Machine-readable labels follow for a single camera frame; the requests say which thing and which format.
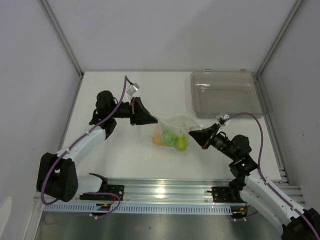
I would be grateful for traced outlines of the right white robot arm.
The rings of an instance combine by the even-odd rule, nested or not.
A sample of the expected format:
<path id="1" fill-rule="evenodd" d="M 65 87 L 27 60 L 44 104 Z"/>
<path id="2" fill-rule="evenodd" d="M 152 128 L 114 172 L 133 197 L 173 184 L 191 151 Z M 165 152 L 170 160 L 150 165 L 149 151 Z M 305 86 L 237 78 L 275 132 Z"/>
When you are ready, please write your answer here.
<path id="1" fill-rule="evenodd" d="M 188 134 L 202 149 L 214 147 L 231 159 L 229 169 L 234 179 L 228 184 L 229 198 L 254 207 L 280 232 L 283 240 L 318 240 L 320 214 L 314 208 L 304 208 L 263 176 L 250 156 L 252 149 L 248 137 L 238 134 L 229 139 L 220 132 L 220 127 L 215 123 Z"/>

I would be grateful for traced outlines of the orange fruit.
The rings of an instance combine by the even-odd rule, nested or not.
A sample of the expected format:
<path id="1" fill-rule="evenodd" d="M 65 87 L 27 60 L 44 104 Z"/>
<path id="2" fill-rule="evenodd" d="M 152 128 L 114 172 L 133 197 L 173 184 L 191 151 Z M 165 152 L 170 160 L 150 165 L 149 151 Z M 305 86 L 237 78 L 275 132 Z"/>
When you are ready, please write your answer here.
<path id="1" fill-rule="evenodd" d="M 152 142 L 156 145 L 156 146 L 162 146 L 162 138 L 160 134 L 156 134 L 153 138 L 152 138 Z"/>

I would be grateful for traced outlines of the green pear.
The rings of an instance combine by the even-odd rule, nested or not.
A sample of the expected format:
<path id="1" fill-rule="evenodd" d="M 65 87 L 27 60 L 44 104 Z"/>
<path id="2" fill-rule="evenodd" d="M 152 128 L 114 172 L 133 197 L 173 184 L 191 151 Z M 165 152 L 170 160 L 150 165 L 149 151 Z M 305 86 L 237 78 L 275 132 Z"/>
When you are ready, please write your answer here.
<path id="1" fill-rule="evenodd" d="M 179 134 L 175 140 L 174 148 L 178 151 L 184 152 L 188 148 L 188 143 L 186 136 L 184 134 Z"/>

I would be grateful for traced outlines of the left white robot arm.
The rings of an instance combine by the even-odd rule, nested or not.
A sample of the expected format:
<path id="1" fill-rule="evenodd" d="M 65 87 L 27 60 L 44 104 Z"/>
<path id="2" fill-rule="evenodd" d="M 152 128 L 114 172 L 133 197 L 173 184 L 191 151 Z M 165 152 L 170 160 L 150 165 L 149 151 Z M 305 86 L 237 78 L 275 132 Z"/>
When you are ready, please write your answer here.
<path id="1" fill-rule="evenodd" d="M 112 93 L 104 90 L 96 97 L 95 110 L 88 130 L 71 146 L 56 153 L 45 153 L 40 160 L 36 190 L 41 201 L 48 205 L 45 195 L 55 201 L 69 202 L 80 195 L 83 200 L 95 197 L 103 200 L 108 196 L 108 179 L 96 173 L 77 175 L 77 167 L 99 144 L 111 136 L 117 118 L 129 119 L 132 126 L 156 124 L 158 120 L 142 104 L 140 97 L 130 101 L 117 101 Z"/>

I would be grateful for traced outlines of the round green lime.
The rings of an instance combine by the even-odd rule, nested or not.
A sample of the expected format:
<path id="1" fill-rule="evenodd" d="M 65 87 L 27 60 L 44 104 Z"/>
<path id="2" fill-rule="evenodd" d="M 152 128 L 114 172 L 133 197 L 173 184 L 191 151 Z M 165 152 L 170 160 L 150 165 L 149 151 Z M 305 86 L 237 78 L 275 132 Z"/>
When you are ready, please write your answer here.
<path id="1" fill-rule="evenodd" d="M 171 130 L 164 130 L 161 133 L 161 142 L 164 146 L 172 147 L 177 140 L 177 135 Z"/>

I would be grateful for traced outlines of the clear zip top bag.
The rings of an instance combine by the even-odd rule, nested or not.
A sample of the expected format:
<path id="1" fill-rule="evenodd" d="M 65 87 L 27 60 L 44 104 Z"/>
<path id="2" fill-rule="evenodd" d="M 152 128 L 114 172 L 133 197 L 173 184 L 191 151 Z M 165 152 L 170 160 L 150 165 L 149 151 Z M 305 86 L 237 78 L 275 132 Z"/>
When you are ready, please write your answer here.
<path id="1" fill-rule="evenodd" d="M 179 115 L 174 117 L 157 115 L 156 118 L 158 120 L 158 123 L 142 125 L 140 127 L 140 138 L 142 142 L 153 144 L 154 146 L 159 148 L 176 150 L 174 148 L 174 145 L 172 147 L 165 146 L 163 144 L 161 146 L 158 146 L 153 143 L 153 137 L 156 134 L 161 135 L 164 130 L 173 131 L 177 136 L 179 134 L 184 134 L 187 140 L 187 149 L 188 149 L 189 138 L 190 138 L 189 131 L 202 130 L 204 128 L 203 125 L 198 124 L 191 117 L 185 116 L 185 115 Z"/>

